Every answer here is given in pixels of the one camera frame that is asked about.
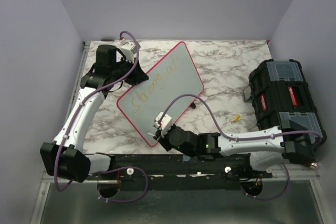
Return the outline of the pink framed whiteboard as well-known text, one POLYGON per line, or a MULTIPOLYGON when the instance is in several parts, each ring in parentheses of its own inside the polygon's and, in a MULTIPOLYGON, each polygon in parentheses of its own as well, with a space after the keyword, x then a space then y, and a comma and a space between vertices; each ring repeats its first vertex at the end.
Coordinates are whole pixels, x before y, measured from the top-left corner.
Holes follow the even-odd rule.
POLYGON ((185 42, 178 42, 147 73, 149 80, 129 88, 117 99, 117 107, 148 146, 157 141, 154 119, 181 94, 200 95, 204 84, 185 42))

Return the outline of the yellow marker cap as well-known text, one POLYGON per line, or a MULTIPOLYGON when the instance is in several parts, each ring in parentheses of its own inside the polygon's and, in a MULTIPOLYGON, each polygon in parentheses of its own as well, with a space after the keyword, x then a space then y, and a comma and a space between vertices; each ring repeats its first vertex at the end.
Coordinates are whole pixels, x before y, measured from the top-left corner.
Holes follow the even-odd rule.
POLYGON ((235 118, 234 118, 234 122, 237 122, 240 118, 240 115, 236 115, 235 118))

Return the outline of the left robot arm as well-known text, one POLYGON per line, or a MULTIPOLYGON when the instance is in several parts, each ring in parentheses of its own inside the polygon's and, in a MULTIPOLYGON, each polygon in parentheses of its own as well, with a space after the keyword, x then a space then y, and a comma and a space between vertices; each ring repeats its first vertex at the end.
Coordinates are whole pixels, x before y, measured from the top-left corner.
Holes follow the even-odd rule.
POLYGON ((115 84, 131 86, 149 79, 139 64, 140 45, 129 41, 120 47, 100 45, 96 61, 81 78, 78 97, 64 126, 50 143, 43 143, 40 155, 48 175, 82 183, 88 175, 99 173, 104 179, 116 175, 108 155, 86 156, 83 144, 94 115, 115 84))

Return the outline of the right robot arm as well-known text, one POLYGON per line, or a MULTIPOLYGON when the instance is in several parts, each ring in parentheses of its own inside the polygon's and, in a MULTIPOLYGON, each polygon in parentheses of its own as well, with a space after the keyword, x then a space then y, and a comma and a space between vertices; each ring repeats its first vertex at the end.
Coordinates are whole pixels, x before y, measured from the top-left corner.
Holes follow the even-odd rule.
POLYGON ((242 173, 249 178, 260 171, 288 160, 292 164, 310 165, 316 162, 312 131, 286 120, 285 126, 246 133, 200 133, 186 131, 173 123, 162 112, 154 119, 154 139, 166 150, 175 149, 199 160, 214 161, 236 154, 249 154, 241 165, 242 173))

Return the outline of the black toolbox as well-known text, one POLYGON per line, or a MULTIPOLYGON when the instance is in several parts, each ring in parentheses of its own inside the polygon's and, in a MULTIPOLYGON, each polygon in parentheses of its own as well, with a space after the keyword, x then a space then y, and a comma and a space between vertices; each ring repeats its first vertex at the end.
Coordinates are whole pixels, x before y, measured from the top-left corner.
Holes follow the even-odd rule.
POLYGON ((311 134, 313 144, 320 146, 325 143, 327 135, 300 62, 292 59, 265 60, 249 74, 248 81, 244 99, 252 102, 259 130, 291 120, 322 136, 319 140, 311 134))

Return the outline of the copper connector plug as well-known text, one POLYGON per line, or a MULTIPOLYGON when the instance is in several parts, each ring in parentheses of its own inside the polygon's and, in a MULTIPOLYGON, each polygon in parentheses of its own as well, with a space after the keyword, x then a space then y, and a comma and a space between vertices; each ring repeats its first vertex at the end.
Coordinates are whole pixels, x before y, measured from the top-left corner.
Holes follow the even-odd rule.
POLYGON ((316 170, 318 168, 318 163, 317 162, 312 162, 310 164, 306 165, 308 168, 316 170))

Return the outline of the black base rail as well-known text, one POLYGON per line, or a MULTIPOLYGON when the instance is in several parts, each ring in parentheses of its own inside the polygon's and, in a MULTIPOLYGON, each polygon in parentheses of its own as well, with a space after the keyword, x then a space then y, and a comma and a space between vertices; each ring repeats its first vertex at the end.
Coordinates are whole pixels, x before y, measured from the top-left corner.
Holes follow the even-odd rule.
POLYGON ((92 174, 104 188, 118 183, 123 191, 148 190, 239 190, 242 182, 271 178, 252 170, 248 154, 236 154, 215 161, 186 159, 181 154, 115 154, 110 174, 92 174))

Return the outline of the aluminium frame rail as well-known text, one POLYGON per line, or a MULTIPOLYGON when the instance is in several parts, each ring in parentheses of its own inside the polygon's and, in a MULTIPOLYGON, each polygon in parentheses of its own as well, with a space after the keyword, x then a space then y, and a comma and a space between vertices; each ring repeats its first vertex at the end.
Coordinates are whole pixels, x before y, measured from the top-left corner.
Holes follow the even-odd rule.
POLYGON ((95 104, 89 101, 94 88, 86 87, 81 79, 73 108, 65 124, 51 142, 44 142, 40 155, 48 175, 58 183, 59 178, 83 182, 90 171, 90 159, 82 153, 83 142, 94 116, 95 104))

